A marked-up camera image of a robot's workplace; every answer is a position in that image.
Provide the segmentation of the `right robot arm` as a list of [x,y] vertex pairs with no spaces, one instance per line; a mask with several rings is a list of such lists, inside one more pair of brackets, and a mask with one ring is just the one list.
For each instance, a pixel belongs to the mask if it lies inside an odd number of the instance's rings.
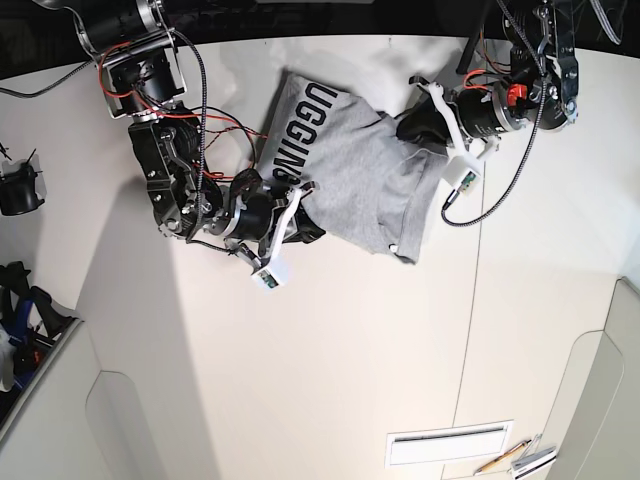
[[207,232],[223,240],[219,251],[233,255],[248,242],[265,255],[277,242],[309,244],[323,230],[297,204],[290,187],[276,187],[255,166],[227,176],[206,161],[206,122],[227,121],[252,141],[256,132],[236,117],[201,102],[180,100],[184,78],[173,28],[160,1],[62,1],[73,15],[79,42],[95,62],[111,115],[132,120],[128,135],[146,178],[159,230],[198,245]]

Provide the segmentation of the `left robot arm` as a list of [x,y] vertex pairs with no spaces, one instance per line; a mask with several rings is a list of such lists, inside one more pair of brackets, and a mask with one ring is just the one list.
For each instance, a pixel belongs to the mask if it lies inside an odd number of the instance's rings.
[[530,124],[559,131],[577,118],[579,65],[569,1],[501,1],[502,29],[510,44],[505,62],[492,59],[484,27],[494,2],[484,2],[456,72],[446,87],[465,142],[520,130]]

